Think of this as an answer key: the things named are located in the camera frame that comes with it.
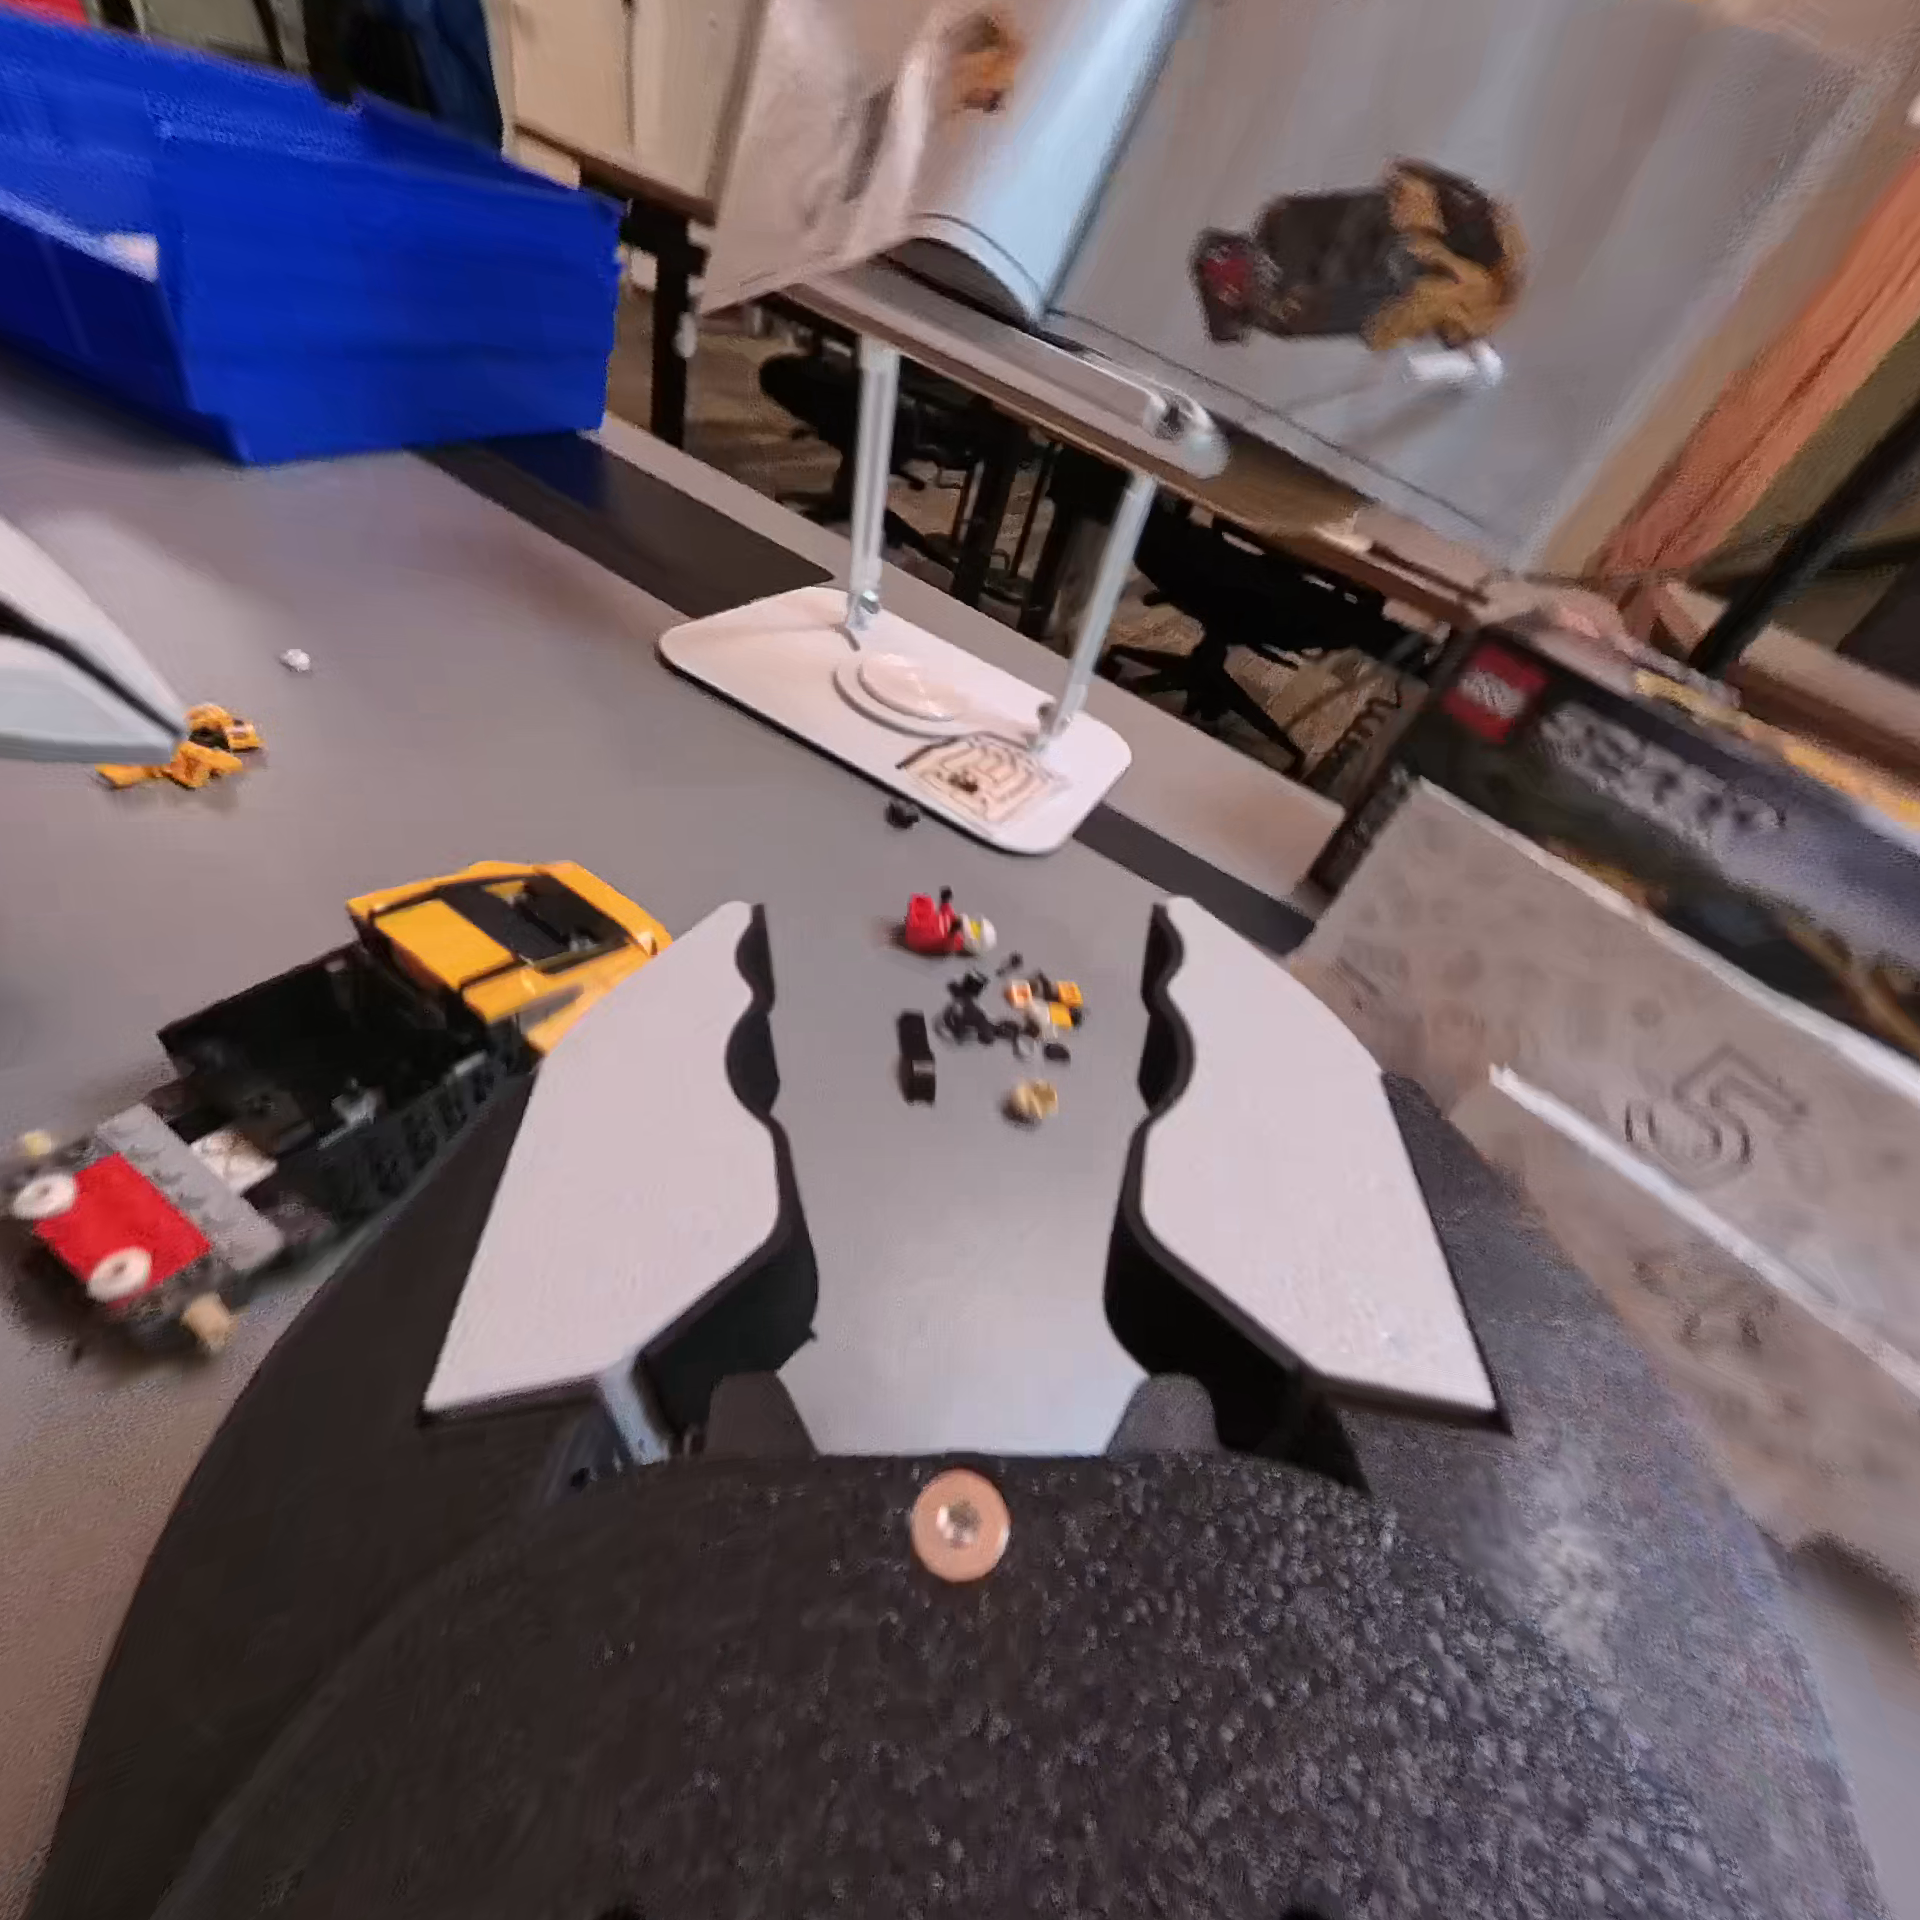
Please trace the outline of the black tripod pole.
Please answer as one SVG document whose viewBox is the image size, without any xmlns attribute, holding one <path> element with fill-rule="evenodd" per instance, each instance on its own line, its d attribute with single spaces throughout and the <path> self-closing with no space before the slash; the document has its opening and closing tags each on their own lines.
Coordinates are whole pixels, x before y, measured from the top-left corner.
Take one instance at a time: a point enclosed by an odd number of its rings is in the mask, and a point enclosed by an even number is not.
<svg viewBox="0 0 1920 1920">
<path fill-rule="evenodd" d="M 1724 681 L 1765 634 L 1785 599 L 1810 585 L 1849 544 L 1852 536 L 1910 491 L 1918 471 L 1918 400 L 1846 471 L 1816 514 L 1780 547 L 1769 564 L 1736 592 L 1698 639 L 1689 668 Z"/>
</svg>

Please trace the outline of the lego instruction booklet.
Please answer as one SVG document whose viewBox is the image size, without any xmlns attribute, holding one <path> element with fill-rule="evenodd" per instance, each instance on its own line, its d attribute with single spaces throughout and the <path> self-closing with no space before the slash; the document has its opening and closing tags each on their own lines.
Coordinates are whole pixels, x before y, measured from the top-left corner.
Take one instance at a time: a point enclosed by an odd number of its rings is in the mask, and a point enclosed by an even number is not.
<svg viewBox="0 0 1920 1920">
<path fill-rule="evenodd" d="M 704 306 L 884 261 L 1536 562 L 1914 42 L 1785 5 L 764 5 Z M 1485 341 L 1491 392 L 1392 354 Z"/>
</svg>

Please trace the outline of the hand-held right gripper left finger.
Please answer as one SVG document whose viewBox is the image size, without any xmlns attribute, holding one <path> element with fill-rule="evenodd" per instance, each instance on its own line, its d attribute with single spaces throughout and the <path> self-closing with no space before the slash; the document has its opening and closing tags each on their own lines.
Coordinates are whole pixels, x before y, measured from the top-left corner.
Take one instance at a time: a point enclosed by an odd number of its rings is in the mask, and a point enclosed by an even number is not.
<svg viewBox="0 0 1920 1920">
<path fill-rule="evenodd" d="M 589 1402 L 638 1466 L 814 1332 L 766 915 L 723 903 L 537 1069 L 424 1391 L 443 1424 Z"/>
</svg>

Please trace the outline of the orange lego pieces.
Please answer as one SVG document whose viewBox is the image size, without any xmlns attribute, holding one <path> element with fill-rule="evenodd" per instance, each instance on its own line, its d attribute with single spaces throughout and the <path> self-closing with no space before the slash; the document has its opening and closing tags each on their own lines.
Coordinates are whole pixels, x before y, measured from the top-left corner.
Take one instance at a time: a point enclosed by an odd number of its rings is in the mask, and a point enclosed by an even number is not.
<svg viewBox="0 0 1920 1920">
<path fill-rule="evenodd" d="M 173 756 L 160 764 L 96 764 L 91 772 L 113 791 L 170 783 L 180 789 L 203 789 L 217 780 L 236 778 L 246 756 L 264 749 L 258 728 L 219 706 L 197 705 L 186 715 L 186 739 Z"/>
</svg>

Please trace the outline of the blue storage bin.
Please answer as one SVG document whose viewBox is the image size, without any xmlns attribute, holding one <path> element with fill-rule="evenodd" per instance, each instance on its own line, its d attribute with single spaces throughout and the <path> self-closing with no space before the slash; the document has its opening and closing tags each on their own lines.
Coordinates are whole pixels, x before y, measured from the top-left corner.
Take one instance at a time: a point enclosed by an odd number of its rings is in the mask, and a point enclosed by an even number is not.
<svg viewBox="0 0 1920 1920">
<path fill-rule="evenodd" d="M 339 104 L 278 69 L 73 28 L 5 7 L 5 137 L 154 156 L 166 137 L 307 161 L 385 161 L 430 175 L 550 188 L 461 130 L 358 92 Z"/>
<path fill-rule="evenodd" d="M 382 127 L 5 137 L 5 347 L 238 465 L 588 428 L 617 210 Z"/>
</svg>

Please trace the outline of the white book stand tray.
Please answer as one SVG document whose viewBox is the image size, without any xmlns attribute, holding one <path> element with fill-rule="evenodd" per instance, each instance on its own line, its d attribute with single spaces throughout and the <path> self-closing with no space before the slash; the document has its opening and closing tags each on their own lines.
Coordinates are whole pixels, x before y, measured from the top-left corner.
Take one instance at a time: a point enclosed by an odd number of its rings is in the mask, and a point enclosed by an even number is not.
<svg viewBox="0 0 1920 1920">
<path fill-rule="evenodd" d="M 1213 483 L 1230 440 L 1192 396 L 1001 321 L 899 267 L 872 263 L 805 282 L 785 297 L 995 402 L 1004 415 L 1107 465 L 1163 485 Z"/>
</svg>

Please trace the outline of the lego sticker sheet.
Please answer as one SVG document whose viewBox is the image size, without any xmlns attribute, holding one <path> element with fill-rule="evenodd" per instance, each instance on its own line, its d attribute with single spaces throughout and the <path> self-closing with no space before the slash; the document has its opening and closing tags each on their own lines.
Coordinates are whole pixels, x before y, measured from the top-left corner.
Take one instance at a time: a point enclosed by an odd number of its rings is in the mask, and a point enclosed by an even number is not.
<svg viewBox="0 0 1920 1920">
<path fill-rule="evenodd" d="M 916 793 L 984 828 L 1021 824 L 1065 789 L 1043 756 L 995 735 L 930 741 L 906 754 L 899 772 Z"/>
</svg>

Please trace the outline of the yellow black lego car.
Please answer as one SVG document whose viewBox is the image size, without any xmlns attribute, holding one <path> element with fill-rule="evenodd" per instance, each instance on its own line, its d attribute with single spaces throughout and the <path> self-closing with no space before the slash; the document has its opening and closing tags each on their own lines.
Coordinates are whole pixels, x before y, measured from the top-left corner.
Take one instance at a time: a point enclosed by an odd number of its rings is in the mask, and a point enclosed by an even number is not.
<svg viewBox="0 0 1920 1920">
<path fill-rule="evenodd" d="M 574 863 L 358 896 L 352 940 L 157 1033 L 171 1077 L 5 1162 L 5 1236 L 146 1354 L 217 1354 L 264 1280 L 396 1209 L 673 938 Z"/>
</svg>

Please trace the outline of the wooden adjacent desk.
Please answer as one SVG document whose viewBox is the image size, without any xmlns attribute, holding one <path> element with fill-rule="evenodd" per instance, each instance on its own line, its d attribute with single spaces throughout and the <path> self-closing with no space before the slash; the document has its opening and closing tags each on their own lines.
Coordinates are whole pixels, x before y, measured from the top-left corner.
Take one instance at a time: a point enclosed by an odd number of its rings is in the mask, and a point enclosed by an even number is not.
<svg viewBox="0 0 1920 1920">
<path fill-rule="evenodd" d="M 581 188 L 600 192 L 621 210 L 625 245 L 654 263 L 648 311 L 648 360 L 625 343 L 609 363 L 609 418 L 648 431 L 669 449 L 688 445 L 688 369 L 698 352 L 683 343 L 723 343 L 716 321 L 693 319 L 691 293 L 707 263 L 707 226 L 714 205 L 673 183 L 634 170 L 621 156 L 556 143 L 561 161 L 579 172 Z M 947 549 L 948 591 L 969 603 L 992 570 L 1006 498 L 1026 452 L 1036 445 L 1073 449 L 1100 474 L 1081 489 L 1085 498 L 1114 491 L 1134 452 L 1109 428 L 1081 418 L 1067 400 L 973 369 L 923 365 L 906 357 L 900 405 L 907 415 L 934 397 L 953 431 L 973 452 L 977 481 L 965 491 L 960 533 Z M 1449 624 L 1493 620 L 1500 570 L 1461 544 L 1358 501 L 1323 474 L 1246 437 L 1228 442 L 1228 466 L 1211 477 L 1172 469 L 1158 452 L 1141 457 L 1158 491 L 1188 511 L 1224 521 L 1237 537 L 1278 552 L 1312 570 L 1329 570 L 1385 602 L 1416 608 Z"/>
</svg>

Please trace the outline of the lego set box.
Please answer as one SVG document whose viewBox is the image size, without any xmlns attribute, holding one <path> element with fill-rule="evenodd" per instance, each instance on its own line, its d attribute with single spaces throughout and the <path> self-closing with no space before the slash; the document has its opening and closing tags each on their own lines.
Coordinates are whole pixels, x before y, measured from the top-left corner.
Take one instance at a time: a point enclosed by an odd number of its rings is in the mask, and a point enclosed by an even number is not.
<svg viewBox="0 0 1920 1920">
<path fill-rule="evenodd" d="M 1432 785 L 1763 986 L 1918 1056 L 1915 783 L 1544 615 L 1449 644 L 1312 880 Z"/>
</svg>

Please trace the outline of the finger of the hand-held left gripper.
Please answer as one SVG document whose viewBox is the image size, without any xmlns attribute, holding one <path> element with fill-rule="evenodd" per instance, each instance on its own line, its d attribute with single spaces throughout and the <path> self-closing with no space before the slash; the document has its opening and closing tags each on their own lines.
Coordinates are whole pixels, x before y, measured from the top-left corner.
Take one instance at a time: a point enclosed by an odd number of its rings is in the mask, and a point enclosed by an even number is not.
<svg viewBox="0 0 1920 1920">
<path fill-rule="evenodd" d="M 166 761 L 186 703 L 120 628 L 2 634 L 5 761 Z"/>
<path fill-rule="evenodd" d="M 124 631 L 86 587 L 10 519 L 2 521 L 2 603 L 5 631 Z"/>
</svg>

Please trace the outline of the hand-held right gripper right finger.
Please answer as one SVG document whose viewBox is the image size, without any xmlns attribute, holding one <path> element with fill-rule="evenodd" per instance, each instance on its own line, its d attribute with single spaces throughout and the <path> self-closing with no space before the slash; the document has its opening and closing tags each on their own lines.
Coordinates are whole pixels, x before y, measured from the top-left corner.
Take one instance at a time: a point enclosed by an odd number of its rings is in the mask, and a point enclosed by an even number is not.
<svg viewBox="0 0 1920 1920">
<path fill-rule="evenodd" d="M 1336 1404 L 1498 1427 L 1377 1056 L 1186 896 L 1150 912 L 1141 999 L 1120 1247 Z"/>
</svg>

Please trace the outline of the pile of small lego parts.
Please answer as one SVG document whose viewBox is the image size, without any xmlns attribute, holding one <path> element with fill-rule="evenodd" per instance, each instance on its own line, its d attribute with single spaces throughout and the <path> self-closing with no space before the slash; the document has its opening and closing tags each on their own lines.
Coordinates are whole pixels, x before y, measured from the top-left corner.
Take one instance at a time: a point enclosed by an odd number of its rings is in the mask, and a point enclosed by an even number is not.
<svg viewBox="0 0 1920 1920">
<path fill-rule="evenodd" d="M 1088 994 L 1080 981 L 969 963 L 947 981 L 930 1033 L 948 1048 L 1000 1048 L 1021 1064 L 1070 1065 L 1085 1023 Z"/>
</svg>

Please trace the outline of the small white paper bag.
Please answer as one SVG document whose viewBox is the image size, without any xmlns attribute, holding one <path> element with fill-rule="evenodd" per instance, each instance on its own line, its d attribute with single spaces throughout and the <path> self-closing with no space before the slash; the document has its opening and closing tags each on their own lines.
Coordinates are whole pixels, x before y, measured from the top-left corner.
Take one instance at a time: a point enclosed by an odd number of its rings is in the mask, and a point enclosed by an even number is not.
<svg viewBox="0 0 1920 1920">
<path fill-rule="evenodd" d="M 1654 1361 L 1741 1511 L 1914 1610 L 1915 1357 L 1508 1067 L 1483 1069 L 1451 1123 Z"/>
</svg>

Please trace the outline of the large white paper bag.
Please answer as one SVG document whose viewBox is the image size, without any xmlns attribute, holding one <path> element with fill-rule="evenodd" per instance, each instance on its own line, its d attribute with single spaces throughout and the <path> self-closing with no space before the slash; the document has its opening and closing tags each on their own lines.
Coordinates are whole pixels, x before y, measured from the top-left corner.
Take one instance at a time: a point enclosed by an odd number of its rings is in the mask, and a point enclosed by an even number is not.
<svg viewBox="0 0 1920 1920">
<path fill-rule="evenodd" d="M 1915 1368 L 1915 1064 L 1428 783 L 1289 968 L 1438 1106 L 1529 1116 L 1860 1354 Z"/>
</svg>

